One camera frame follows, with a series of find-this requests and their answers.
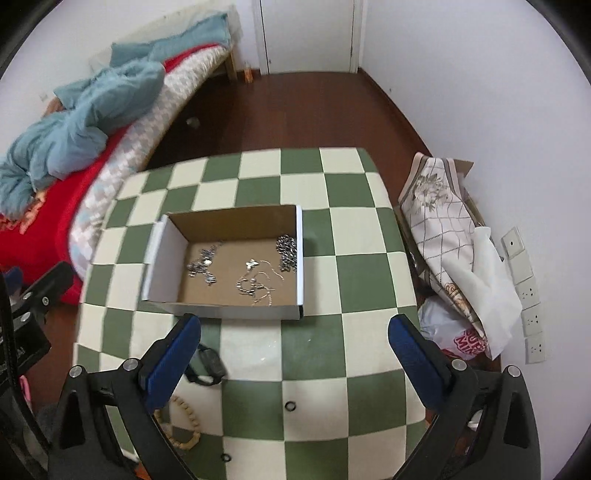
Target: plastic bag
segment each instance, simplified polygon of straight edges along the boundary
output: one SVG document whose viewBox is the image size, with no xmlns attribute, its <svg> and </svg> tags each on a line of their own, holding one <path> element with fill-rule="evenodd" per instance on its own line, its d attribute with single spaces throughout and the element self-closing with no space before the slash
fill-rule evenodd
<svg viewBox="0 0 591 480">
<path fill-rule="evenodd" d="M 471 360 L 486 350 L 486 341 L 462 315 L 438 296 L 429 297 L 418 310 L 421 334 L 447 356 Z"/>
</svg>

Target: door frame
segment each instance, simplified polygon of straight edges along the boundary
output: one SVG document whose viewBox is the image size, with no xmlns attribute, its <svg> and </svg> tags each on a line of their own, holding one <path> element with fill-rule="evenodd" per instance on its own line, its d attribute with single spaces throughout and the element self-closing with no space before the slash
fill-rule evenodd
<svg viewBox="0 0 591 480">
<path fill-rule="evenodd" d="M 361 48 L 361 25 L 363 9 L 367 0 L 353 0 L 353 27 L 351 32 L 351 63 L 349 72 L 357 73 L 359 67 L 359 51 Z M 261 0 L 252 0 L 252 13 L 255 21 L 256 50 L 259 57 L 261 74 L 269 75 L 269 64 L 267 61 L 267 45 L 265 43 L 265 27 L 262 20 Z"/>
</svg>

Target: checkered tablecloth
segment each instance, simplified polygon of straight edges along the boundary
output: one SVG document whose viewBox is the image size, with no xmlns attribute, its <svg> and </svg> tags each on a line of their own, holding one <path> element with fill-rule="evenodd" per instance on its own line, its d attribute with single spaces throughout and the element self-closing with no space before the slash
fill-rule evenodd
<svg viewBox="0 0 591 480">
<path fill-rule="evenodd" d="M 172 315 L 138 300 L 162 213 L 279 203 L 303 208 L 305 317 L 202 319 L 202 342 L 220 352 L 229 375 L 215 387 L 179 383 L 203 432 L 184 460 L 207 480 L 390 478 L 426 429 L 387 340 L 390 318 L 401 312 L 417 322 L 417 308 L 388 193 L 364 150 L 254 151 L 131 177 L 85 280 L 75 361 L 114 369 L 171 329 Z M 110 415 L 133 452 L 116 410 Z M 182 440 L 186 419 L 174 408 L 170 417 Z"/>
</svg>

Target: door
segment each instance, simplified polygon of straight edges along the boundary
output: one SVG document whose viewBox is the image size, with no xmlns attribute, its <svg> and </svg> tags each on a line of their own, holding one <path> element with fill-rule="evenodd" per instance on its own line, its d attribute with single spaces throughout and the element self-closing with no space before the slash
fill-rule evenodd
<svg viewBox="0 0 591 480">
<path fill-rule="evenodd" d="M 261 0 L 269 73 L 348 72 L 354 0 Z"/>
</svg>

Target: bracelet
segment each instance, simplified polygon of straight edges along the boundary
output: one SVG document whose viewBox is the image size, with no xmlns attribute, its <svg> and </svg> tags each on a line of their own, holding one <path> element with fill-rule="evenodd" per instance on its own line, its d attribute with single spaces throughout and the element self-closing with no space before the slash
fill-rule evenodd
<svg viewBox="0 0 591 480">
<path fill-rule="evenodd" d="M 160 425 L 162 431 L 166 435 L 166 438 L 173 445 L 173 447 L 178 448 L 180 450 L 185 450 L 185 451 L 190 450 L 191 448 L 193 448 L 195 445 L 198 444 L 199 439 L 201 438 L 201 428 L 199 427 L 199 422 L 197 421 L 197 417 L 193 413 L 193 409 L 189 406 L 189 404 L 187 404 L 185 401 L 178 398 L 176 395 L 173 395 L 172 397 L 170 397 L 170 401 L 178 404 L 178 406 L 181 407 L 185 411 L 187 416 L 189 417 L 189 420 L 191 421 L 191 426 L 193 427 L 193 437 L 186 443 L 180 443 L 178 440 L 173 438 L 173 436 L 171 434 L 169 434 L 166 430 L 164 430 L 162 428 L 162 423 L 161 423 L 162 422 L 162 415 L 160 414 L 159 410 L 154 411 L 154 418 L 158 422 L 158 425 Z"/>
</svg>

